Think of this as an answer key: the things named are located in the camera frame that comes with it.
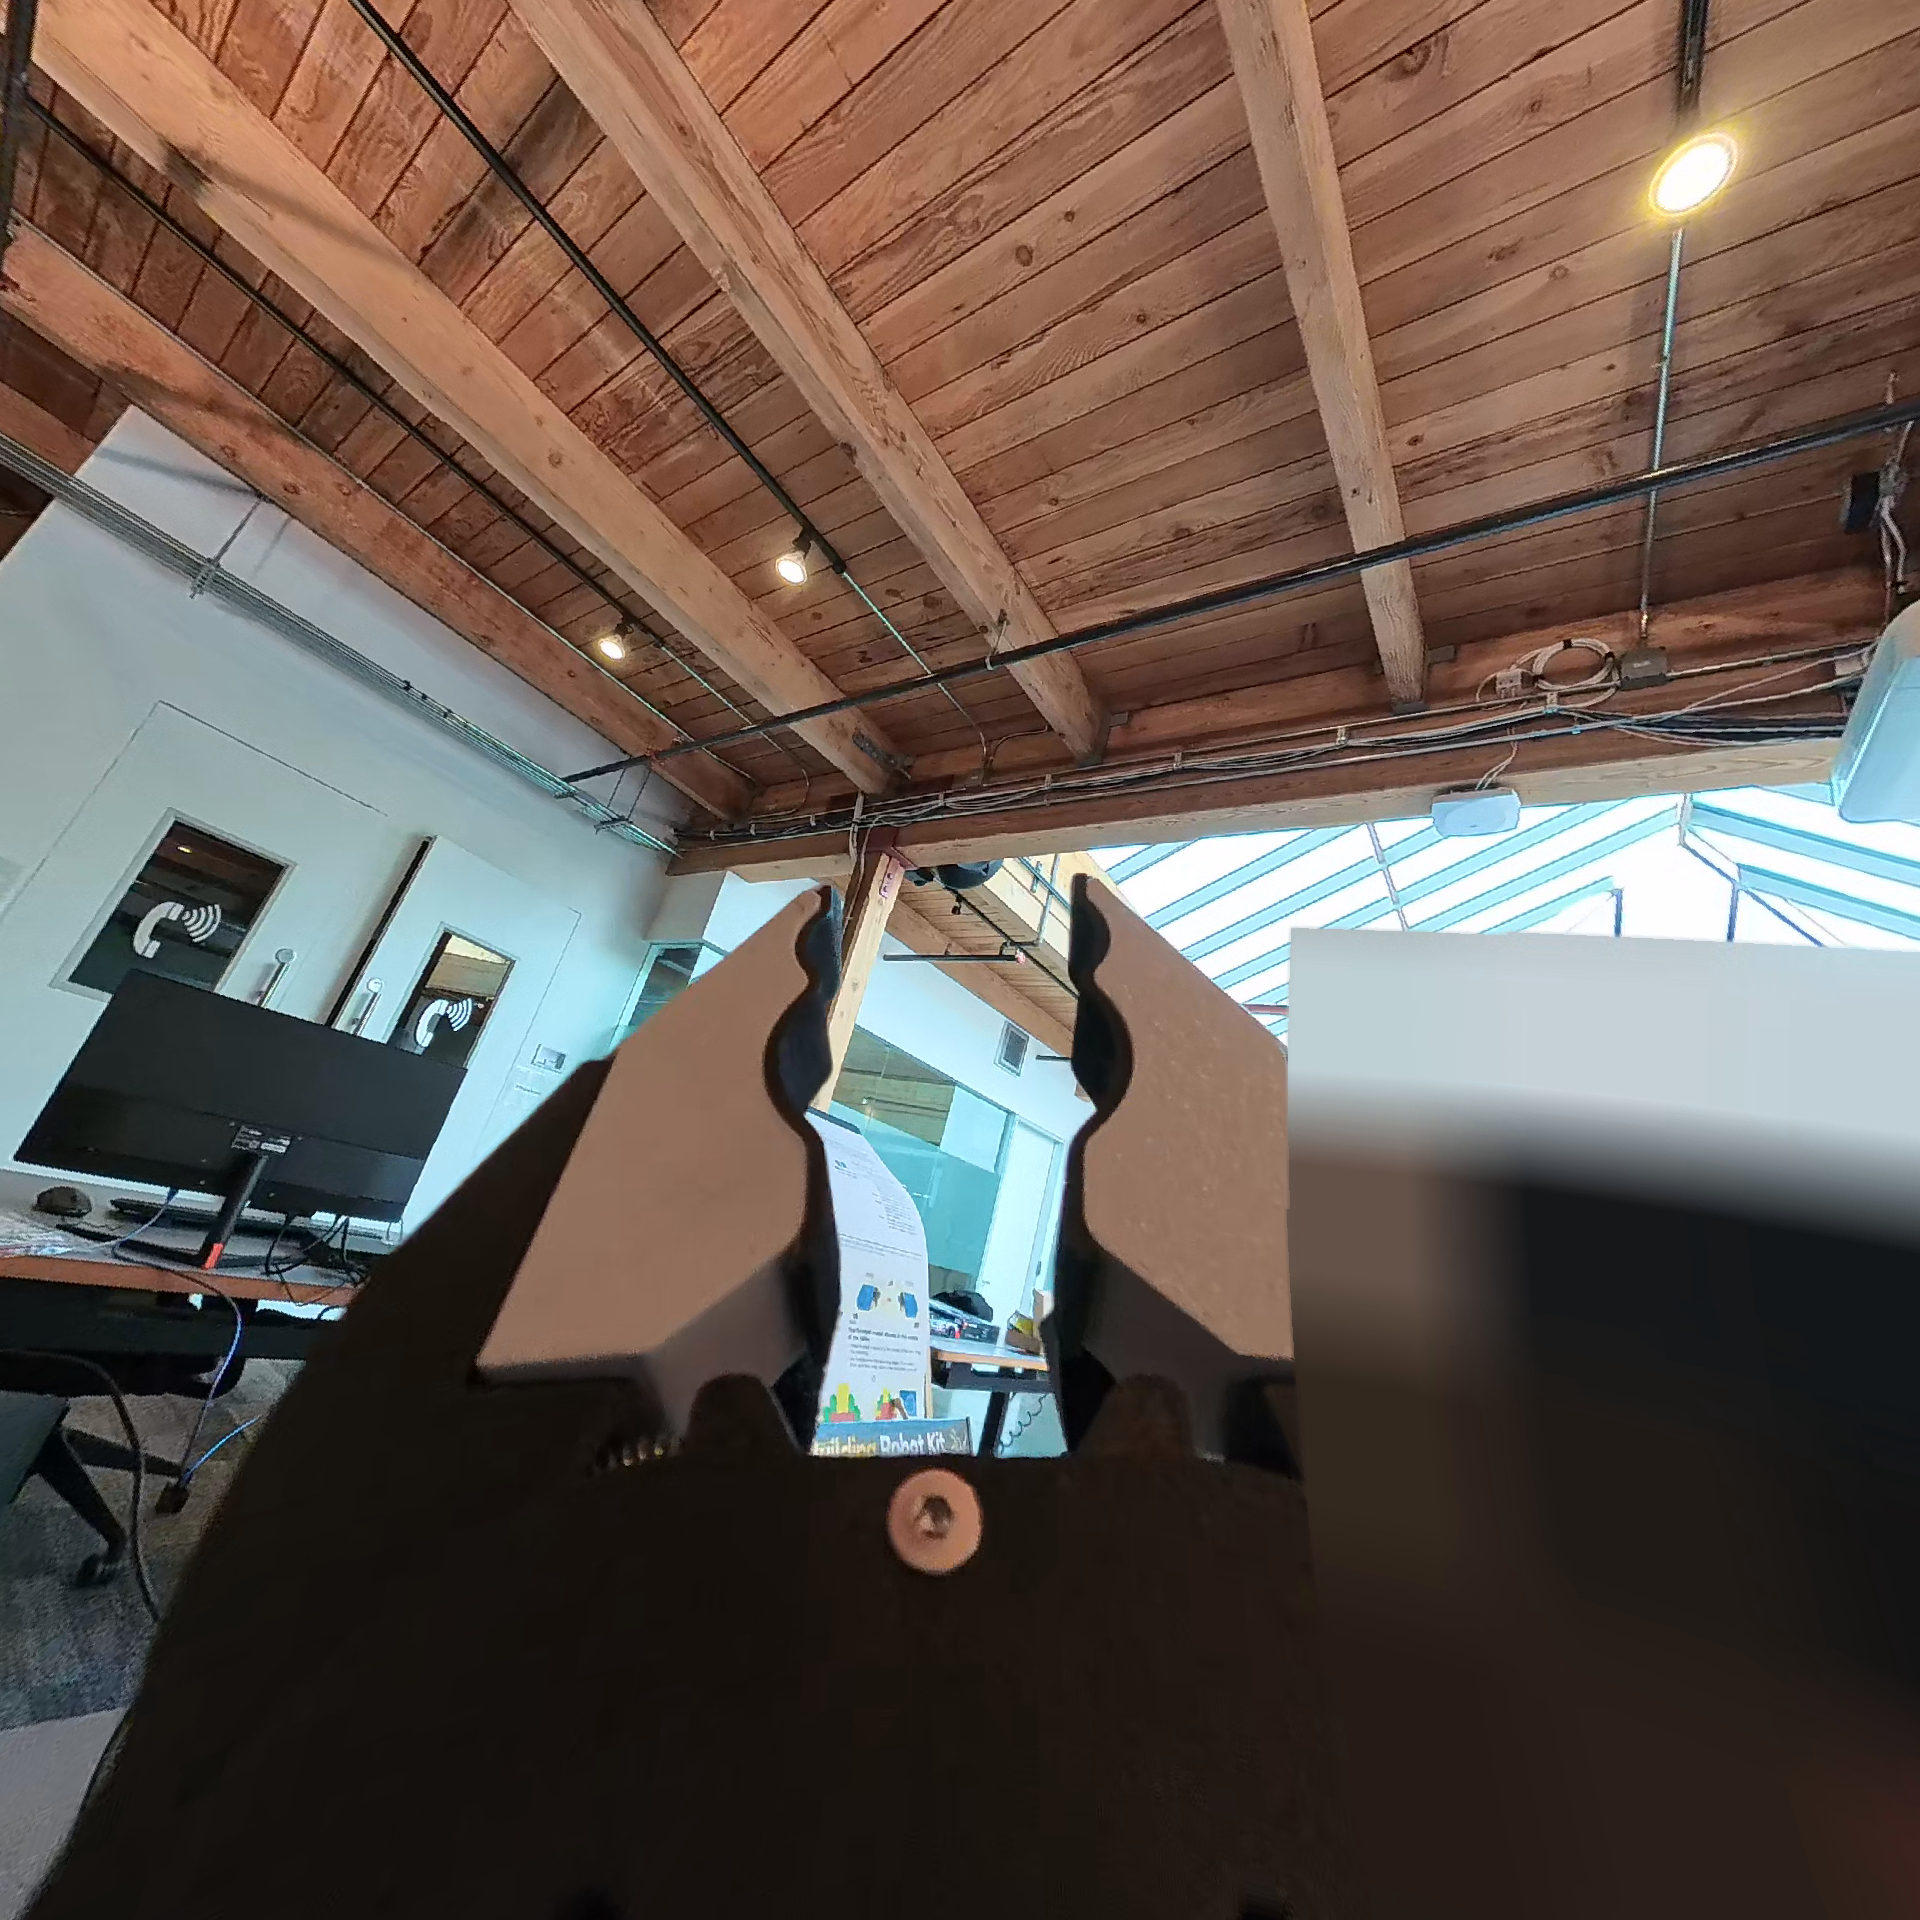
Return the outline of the wooden post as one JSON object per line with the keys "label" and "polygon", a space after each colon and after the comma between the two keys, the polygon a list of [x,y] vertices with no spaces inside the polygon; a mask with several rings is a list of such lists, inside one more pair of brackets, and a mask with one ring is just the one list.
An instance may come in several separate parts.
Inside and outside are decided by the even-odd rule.
{"label": "wooden post", "polygon": [[839,981],[827,1010],[829,1065],[814,1106],[829,1112],[839,1074],[847,1058],[856,1016],[879,961],[879,947],[890,918],[904,865],[898,852],[898,830],[872,830],[854,852],[851,870],[839,897]]}

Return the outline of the black hanging pipe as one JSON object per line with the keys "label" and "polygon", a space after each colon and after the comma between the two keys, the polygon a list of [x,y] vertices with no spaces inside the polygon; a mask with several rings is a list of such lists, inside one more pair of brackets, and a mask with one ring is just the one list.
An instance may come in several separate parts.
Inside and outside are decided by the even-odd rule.
{"label": "black hanging pipe", "polygon": [[16,174],[24,148],[31,100],[31,42],[37,35],[37,2],[6,2],[1,58],[1,147],[0,147],[0,216],[1,256],[10,244],[16,211]]}

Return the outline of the cluttered office desk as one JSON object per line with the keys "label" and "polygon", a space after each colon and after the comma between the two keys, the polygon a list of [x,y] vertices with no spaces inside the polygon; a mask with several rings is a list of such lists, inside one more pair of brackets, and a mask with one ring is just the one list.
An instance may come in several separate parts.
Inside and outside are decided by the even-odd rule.
{"label": "cluttered office desk", "polygon": [[984,1306],[974,1292],[937,1292],[927,1306],[927,1353],[935,1386],[990,1397],[975,1453],[994,1457],[1010,1403],[1016,1397],[1051,1397],[1051,1371],[1034,1318],[1015,1314],[1000,1325],[982,1313]]}

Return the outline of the glass skylight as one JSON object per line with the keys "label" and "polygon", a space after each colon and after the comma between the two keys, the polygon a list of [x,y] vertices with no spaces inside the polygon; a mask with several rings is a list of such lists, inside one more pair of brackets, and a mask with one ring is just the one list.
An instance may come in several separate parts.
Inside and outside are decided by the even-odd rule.
{"label": "glass skylight", "polygon": [[1427,821],[1114,848],[1129,905],[1274,1033],[1306,929],[1571,932],[1913,952],[1917,837],[1854,825],[1824,784],[1523,806],[1507,832]]}

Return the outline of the black lighting track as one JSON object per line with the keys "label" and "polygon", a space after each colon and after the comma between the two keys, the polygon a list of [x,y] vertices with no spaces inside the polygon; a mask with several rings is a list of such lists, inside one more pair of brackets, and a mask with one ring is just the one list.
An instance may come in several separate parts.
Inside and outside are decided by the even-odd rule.
{"label": "black lighting track", "polygon": [[467,117],[466,107],[456,105],[453,94],[426,69],[426,65],[411,48],[411,43],[393,28],[387,18],[384,18],[384,14],[375,10],[373,2],[349,2],[349,6],[373,29],[373,35],[378,38],[382,48],[394,60],[394,65],[421,88],[425,98],[437,107],[438,117],[455,126],[461,140],[486,164],[491,178],[510,190],[515,204],[529,216],[534,226],[562,252],[567,265],[586,281],[586,286],[599,296],[599,299],[607,309],[607,314],[616,318],[621,326],[635,338],[635,342],[659,365],[659,370],[666,376],[673,389],[679,389],[679,393],[693,402],[696,417],[707,425],[707,429],[717,435],[727,451],[747,467],[754,483],[760,485],[775,499],[778,509],[795,522],[799,532],[799,550],[807,556],[815,553],[839,581],[843,581],[845,586],[856,586],[851,572],[839,556],[837,546],[832,546],[832,541],[823,534],[814,518],[805,514],[799,502],[783,490],[783,485],[771,475],[771,470],[760,462],[760,457],[749,448],[749,443],[739,440],[730,421],[727,421],[723,414],[707,400],[704,389],[699,389],[699,385],[683,370],[683,365],[658,340],[658,337],[645,322],[639,322],[637,314],[614,290],[607,276],[599,273],[592,258],[573,242],[573,238],[560,224],[560,220],[534,197],[534,192],[514,172],[514,168],[504,161],[497,147]]}

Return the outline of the wooden office desk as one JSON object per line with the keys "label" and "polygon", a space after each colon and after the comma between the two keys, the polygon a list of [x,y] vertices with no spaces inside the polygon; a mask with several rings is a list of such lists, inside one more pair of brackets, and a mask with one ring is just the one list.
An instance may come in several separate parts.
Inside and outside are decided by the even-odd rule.
{"label": "wooden office desk", "polygon": [[194,1265],[201,1230],[133,1225],[105,1211],[114,1196],[153,1196],[165,1208],[160,1190],[134,1185],[83,1187],[94,1203],[90,1216],[63,1220],[34,1211],[31,1201],[41,1189],[77,1181],[75,1174],[5,1169],[1,1214],[54,1225],[77,1244],[59,1258],[1,1258],[5,1280],[50,1282],[65,1294],[129,1292],[154,1294],[166,1304],[208,1296],[211,1304],[334,1313],[351,1304],[373,1267],[398,1246],[394,1235],[384,1230],[347,1233],[345,1224],[281,1228],[266,1216],[249,1216],[219,1265],[201,1272]]}

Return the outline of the round ceiling light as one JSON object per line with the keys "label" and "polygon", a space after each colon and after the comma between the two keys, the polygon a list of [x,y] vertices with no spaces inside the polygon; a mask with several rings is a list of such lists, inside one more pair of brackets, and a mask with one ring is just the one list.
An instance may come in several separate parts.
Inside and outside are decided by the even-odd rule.
{"label": "round ceiling light", "polygon": [[1647,217],[1683,224],[1728,190],[1741,162],[1734,129],[1706,129],[1679,138],[1653,170],[1646,190]]}

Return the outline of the black computer monitor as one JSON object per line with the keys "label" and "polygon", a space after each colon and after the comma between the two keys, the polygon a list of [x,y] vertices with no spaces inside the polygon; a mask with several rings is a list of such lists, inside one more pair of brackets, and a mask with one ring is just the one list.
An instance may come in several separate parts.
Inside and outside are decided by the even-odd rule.
{"label": "black computer monitor", "polygon": [[400,1220],[461,1088],[455,1064],[133,971],[13,1157],[211,1194],[211,1269],[249,1205]]}

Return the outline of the long black ceiling pipe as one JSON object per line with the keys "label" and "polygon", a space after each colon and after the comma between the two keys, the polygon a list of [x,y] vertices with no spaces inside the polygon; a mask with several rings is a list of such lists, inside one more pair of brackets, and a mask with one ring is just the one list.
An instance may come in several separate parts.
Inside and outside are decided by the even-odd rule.
{"label": "long black ceiling pipe", "polygon": [[778,714],[762,722],[737,726],[717,737],[702,737],[648,752],[625,754],[578,771],[573,776],[563,776],[562,782],[563,787],[578,787],[592,780],[624,776],[635,765],[654,769],[658,764],[677,761],[696,752],[717,752],[770,733],[797,731],[807,724],[824,722],[829,717],[864,714],[865,709],[885,706],[898,699],[917,699],[935,688],[954,688],[960,684],[986,680],[994,675],[1010,675],[1022,665],[1041,665],[1056,656],[1066,656],[1088,646],[1099,646],[1114,640],[1131,640],[1136,635],[1153,634],[1166,626],[1179,626],[1183,621],[1201,618],[1218,618],[1294,592],[1306,592],[1320,586],[1344,584],[1349,579],[1357,579],[1367,572],[1382,569],[1387,565],[1425,561],[1449,553],[1458,546],[1530,532],[1541,526],[1571,518],[1585,512],[1607,512],[1633,499],[1667,493],[1693,485],[1719,483],[1736,473],[1749,473],[1761,467],[1795,459],[1806,453],[1885,435],[1898,425],[1910,425],[1914,418],[1917,397],[1888,400],[1879,406],[1854,411],[1849,417],[1838,417],[1806,425],[1778,440],[1728,448],[1679,464],[1664,464],[1647,470],[1635,470],[1603,485],[1530,501],[1514,509],[1453,522],[1425,534],[1411,534],[1391,544],[1353,550],[1341,558],[1294,566],[1280,574],[1266,574],[1262,579],[1239,584],[1233,588],[1190,595],[1185,600],[1175,600],[1136,616],[1117,616],[1051,640],[1034,640],[1024,646],[1000,651],[995,656],[982,656],[969,662],[952,662],[947,667],[930,672],[922,680],[885,684],[878,688],[837,697],[827,705],[814,705],[797,712]]}

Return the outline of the white printed instruction sheet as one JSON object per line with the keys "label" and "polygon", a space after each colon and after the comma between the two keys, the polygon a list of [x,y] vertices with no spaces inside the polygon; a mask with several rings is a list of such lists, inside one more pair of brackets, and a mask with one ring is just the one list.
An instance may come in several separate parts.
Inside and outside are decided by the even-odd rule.
{"label": "white printed instruction sheet", "polygon": [[832,1116],[807,1117],[823,1140],[839,1246],[832,1329],[815,1436],[832,1424],[927,1417],[927,1248],[920,1214],[872,1142]]}

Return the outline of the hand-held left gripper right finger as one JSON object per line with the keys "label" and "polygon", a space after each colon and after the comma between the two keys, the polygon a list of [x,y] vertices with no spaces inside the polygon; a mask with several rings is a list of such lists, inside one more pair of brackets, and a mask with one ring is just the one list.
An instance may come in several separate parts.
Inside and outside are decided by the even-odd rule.
{"label": "hand-held left gripper right finger", "polygon": [[1201,1457],[1294,1458],[1287,1054],[1097,875],[1071,882],[1071,1140],[1043,1324],[1069,1451],[1131,1378]]}

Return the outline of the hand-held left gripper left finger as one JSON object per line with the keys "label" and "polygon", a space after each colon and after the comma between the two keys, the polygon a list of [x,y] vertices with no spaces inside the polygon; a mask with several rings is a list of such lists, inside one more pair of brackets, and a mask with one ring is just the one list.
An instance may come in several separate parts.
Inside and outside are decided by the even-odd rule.
{"label": "hand-held left gripper left finger", "polygon": [[475,1357],[493,1386],[624,1380],[683,1434],[720,1376],[799,1374],[840,1307],[824,1145],[840,909],[815,885],[624,1041]]}

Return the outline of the white door with phone sign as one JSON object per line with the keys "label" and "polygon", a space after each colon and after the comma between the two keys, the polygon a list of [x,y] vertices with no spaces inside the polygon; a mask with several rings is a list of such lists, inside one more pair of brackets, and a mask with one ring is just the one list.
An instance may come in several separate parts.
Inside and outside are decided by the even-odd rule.
{"label": "white door with phone sign", "polygon": [[579,915],[446,837],[425,840],[327,1025],[466,1073],[512,1065]]}
{"label": "white door with phone sign", "polygon": [[321,1016],[398,858],[375,806],[158,705],[50,854],[54,985],[153,971]]}

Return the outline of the black office chair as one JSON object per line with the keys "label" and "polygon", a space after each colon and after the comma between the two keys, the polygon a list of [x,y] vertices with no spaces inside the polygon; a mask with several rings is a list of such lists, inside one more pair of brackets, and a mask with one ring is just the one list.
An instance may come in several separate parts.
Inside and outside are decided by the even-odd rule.
{"label": "black office chair", "polygon": [[[65,1434],[69,1405],[81,1394],[111,1402],[125,1436],[120,1442]],[[99,1548],[77,1565],[75,1582],[81,1589],[118,1578],[127,1561],[129,1533],[136,1531],[136,1507],[127,1512],[133,1525],[122,1525],[88,1467],[129,1472],[134,1485],[173,1472],[170,1460],[142,1445],[122,1380],[105,1362],[59,1350],[1,1350],[5,1504],[10,1504],[26,1482],[39,1480],[99,1538]]]}

